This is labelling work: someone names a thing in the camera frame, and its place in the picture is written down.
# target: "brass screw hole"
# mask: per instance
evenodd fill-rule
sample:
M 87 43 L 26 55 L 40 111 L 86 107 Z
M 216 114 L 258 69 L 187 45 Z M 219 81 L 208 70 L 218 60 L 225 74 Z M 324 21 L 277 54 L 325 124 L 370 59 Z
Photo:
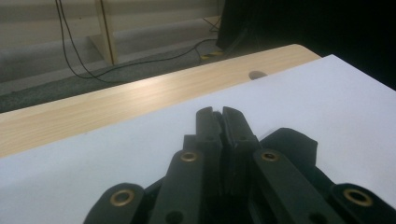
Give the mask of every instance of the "brass screw hole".
M 350 202 L 363 207 L 369 207 L 373 205 L 373 199 L 358 189 L 345 189 L 344 197 L 346 197 Z
M 279 160 L 279 156 L 273 152 L 264 152 L 262 153 L 262 159 L 265 161 L 277 161 Z
M 114 206 L 124 206 L 134 199 L 134 191 L 131 189 L 121 189 L 111 195 L 110 202 Z
M 196 161 L 198 158 L 198 155 L 194 152 L 185 152 L 181 154 L 180 157 L 183 161 Z

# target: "black cable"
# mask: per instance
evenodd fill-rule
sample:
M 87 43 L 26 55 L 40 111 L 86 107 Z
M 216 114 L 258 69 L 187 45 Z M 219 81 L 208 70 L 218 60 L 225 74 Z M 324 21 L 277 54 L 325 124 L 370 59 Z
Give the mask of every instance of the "black cable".
M 68 65 L 68 67 L 69 67 L 70 70 L 72 71 L 72 73 L 73 73 L 75 76 L 80 77 L 80 78 L 95 78 L 96 80 L 99 80 L 99 81 L 102 81 L 102 82 L 105 82 L 105 83 L 119 83 L 119 82 L 112 82 L 112 81 L 105 81 L 105 80 L 102 80 L 101 78 L 99 78 L 99 77 L 95 76 L 94 74 L 92 74 L 92 73 L 85 67 L 84 63 L 83 63 L 82 60 L 81 60 L 81 57 L 79 56 L 78 50 L 77 50 L 77 48 L 76 48 L 76 45 L 75 45 L 75 43 L 74 43 L 74 41 L 73 41 L 73 37 L 72 37 L 71 32 L 70 32 L 69 25 L 68 25 L 68 23 L 67 23 L 67 20 L 66 20 L 65 15 L 64 15 L 64 7 L 63 7 L 63 4 L 62 4 L 62 0 L 59 0 L 59 4 L 58 4 L 58 0 L 55 0 L 55 3 L 56 3 L 56 9 L 57 9 L 57 11 L 58 11 L 59 23 L 61 24 L 62 45 L 63 45 L 63 49 L 64 49 L 64 58 L 65 58 L 65 60 L 66 60 L 66 63 L 67 63 L 67 65 Z M 75 53 L 76 53 L 77 56 L 78 56 L 78 60 L 79 60 L 80 64 L 82 65 L 82 67 L 84 68 L 84 70 L 90 75 L 90 77 L 84 77 L 84 76 L 82 76 L 82 75 L 79 75 L 79 74 L 73 69 L 73 67 L 71 66 L 71 64 L 70 64 L 70 62 L 69 62 L 69 60 L 68 60 L 67 53 L 66 53 L 66 47 L 65 47 L 65 43 L 64 43 L 64 24 L 65 24 L 65 26 L 66 26 L 66 28 L 67 28 L 67 32 L 69 33 L 69 38 L 70 38 L 70 41 L 71 41 L 71 43 L 72 43 L 73 49 L 74 49 Z
M 78 50 L 77 50 L 77 48 L 76 48 L 76 45 L 74 44 L 73 37 L 72 37 L 72 35 L 71 35 L 69 26 L 68 26 L 68 24 L 67 24 L 66 17 L 65 17 L 65 15 L 64 15 L 64 8 L 63 8 L 63 5 L 62 5 L 62 0 L 59 0 L 59 4 L 58 4 L 58 1 L 55 0 L 55 3 L 56 3 L 57 10 L 58 10 L 58 16 L 59 16 L 59 20 L 60 20 L 60 24 L 61 24 L 61 30 L 62 30 L 62 42 L 63 42 L 63 48 L 64 48 L 64 58 L 65 58 L 65 60 L 66 60 L 66 63 L 67 63 L 67 65 L 68 65 L 68 67 L 69 67 L 70 70 L 73 72 L 73 74 L 74 74 L 75 76 L 81 77 L 81 78 L 95 78 L 95 79 L 97 79 L 97 80 L 99 80 L 99 81 L 106 82 L 106 83 L 123 83 L 123 82 L 119 82 L 119 81 L 116 81 L 116 82 L 105 81 L 105 80 L 100 79 L 99 77 L 101 77 L 101 76 L 103 76 L 103 75 L 105 75 L 105 74 L 107 74 L 107 73 L 109 73 L 109 72 L 112 72 L 112 71 L 114 71 L 114 70 L 121 69 L 121 68 L 127 67 L 127 66 L 135 66 L 135 65 L 139 65 L 139 64 L 143 64 L 143 63 L 156 63 L 156 62 L 163 62 L 163 61 L 173 60 L 173 59 L 182 57 L 182 56 L 184 56 L 184 55 L 190 53 L 190 52 L 193 51 L 193 50 L 195 50 L 196 53 L 198 54 L 198 57 L 199 57 L 199 64 L 200 64 L 200 63 L 202 62 L 202 59 L 201 59 L 201 55 L 200 55 L 200 53 L 199 53 L 199 51 L 198 51 L 198 47 L 199 47 L 202 43 L 204 43 L 204 42 L 206 42 L 206 41 L 216 41 L 216 40 L 217 40 L 217 39 L 206 39 L 206 40 L 200 41 L 199 43 L 195 44 L 193 48 L 187 50 L 186 52 L 184 52 L 184 53 L 182 53 L 182 54 L 180 54 L 180 55 L 174 56 L 174 57 L 170 57 L 170 58 L 166 58 L 166 59 L 160 59 L 160 60 L 146 61 L 146 62 L 141 62 L 141 63 L 125 64 L 125 65 L 122 65 L 122 66 L 118 66 L 118 67 L 111 68 L 111 69 L 105 71 L 104 73 L 95 76 L 94 74 L 92 74 L 92 73 L 85 67 L 83 61 L 81 60 L 81 58 L 80 58 L 80 56 L 79 56 L 79 54 L 78 54 Z M 73 45 L 73 49 L 74 49 L 75 53 L 76 53 L 77 56 L 78 56 L 78 60 L 79 60 L 79 62 L 81 63 L 82 67 L 87 71 L 87 73 L 90 74 L 90 77 L 83 77 L 82 75 L 77 74 L 76 71 L 73 70 L 73 68 L 72 68 L 72 66 L 71 66 L 71 64 L 70 64 L 70 62 L 68 61 L 67 54 L 66 54 L 66 50 L 65 50 L 65 44 L 64 44 L 64 27 L 63 27 L 63 23 L 62 23 L 62 18 L 64 19 L 64 23 L 65 23 L 65 25 L 66 25 L 67 32 L 68 32 L 68 34 L 69 34 L 71 43 L 72 43 L 72 45 Z
M 217 25 L 219 24 L 221 17 L 219 17 L 218 21 L 216 21 L 215 24 L 213 24 L 212 22 L 208 21 L 207 19 L 203 18 L 204 21 L 206 21 L 207 23 L 209 23 L 212 27 L 210 28 L 210 32 L 218 32 L 219 31 L 219 27 L 217 27 Z

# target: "white paper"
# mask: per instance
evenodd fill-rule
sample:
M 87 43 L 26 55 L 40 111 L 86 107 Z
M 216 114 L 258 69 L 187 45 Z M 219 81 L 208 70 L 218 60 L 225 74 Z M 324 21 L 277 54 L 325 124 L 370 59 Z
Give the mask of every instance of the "white paper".
M 396 207 L 396 92 L 329 56 L 1 159 L 0 222 L 82 223 L 108 188 L 147 187 L 165 175 L 207 106 L 240 110 L 260 139 L 281 127 L 306 134 L 333 182 Z

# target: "wooden table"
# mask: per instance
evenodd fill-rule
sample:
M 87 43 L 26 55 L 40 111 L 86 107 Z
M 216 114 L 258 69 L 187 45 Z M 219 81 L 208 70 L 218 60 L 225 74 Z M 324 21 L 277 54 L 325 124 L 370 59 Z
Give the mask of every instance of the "wooden table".
M 85 133 L 320 57 L 299 45 L 250 54 L 0 114 L 0 157 Z

